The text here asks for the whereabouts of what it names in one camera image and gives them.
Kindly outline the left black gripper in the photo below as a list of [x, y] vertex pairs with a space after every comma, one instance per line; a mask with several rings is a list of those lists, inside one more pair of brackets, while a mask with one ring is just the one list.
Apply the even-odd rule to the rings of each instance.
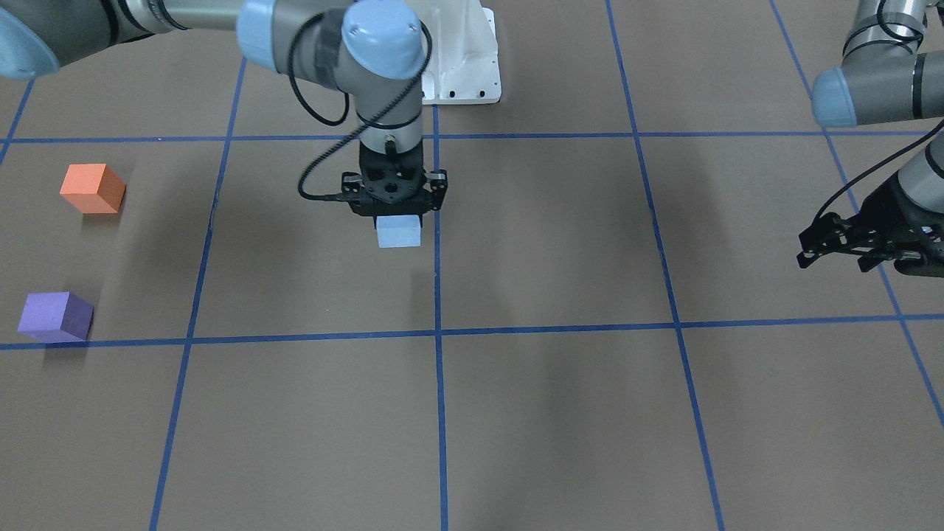
[[799, 242], [800, 269], [843, 254], [856, 257], [860, 272], [891, 261], [903, 275], [943, 277], [942, 215], [912, 201], [897, 173], [864, 199], [859, 214], [819, 216], [800, 232]]

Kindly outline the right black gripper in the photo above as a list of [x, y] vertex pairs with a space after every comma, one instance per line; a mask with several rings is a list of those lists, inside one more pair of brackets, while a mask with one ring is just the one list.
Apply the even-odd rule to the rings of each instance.
[[442, 208], [448, 172], [425, 171], [421, 144], [392, 155], [358, 148], [360, 173], [341, 175], [341, 201], [360, 216], [422, 216]]

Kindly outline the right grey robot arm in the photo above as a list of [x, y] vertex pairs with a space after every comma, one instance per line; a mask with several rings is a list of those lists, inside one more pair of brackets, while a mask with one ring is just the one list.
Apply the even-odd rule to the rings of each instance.
[[358, 127], [307, 165], [306, 201], [355, 215], [443, 205], [448, 177], [423, 167], [422, 76], [434, 40], [403, 1], [4, 1], [2, 75], [33, 80], [119, 44], [178, 30], [227, 30], [240, 53], [283, 74], [323, 125]]

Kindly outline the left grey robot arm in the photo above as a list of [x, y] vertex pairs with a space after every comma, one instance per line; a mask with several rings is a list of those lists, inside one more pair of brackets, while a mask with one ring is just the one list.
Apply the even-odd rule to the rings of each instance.
[[[929, 10], [940, 1], [860, 1], [839, 67], [813, 82], [811, 108], [824, 128], [941, 119], [942, 52], [923, 52]], [[910, 160], [849, 218], [824, 204], [799, 233], [800, 268], [829, 254], [856, 256], [863, 272], [893, 262], [897, 272], [942, 276], [942, 125], [896, 152]]]

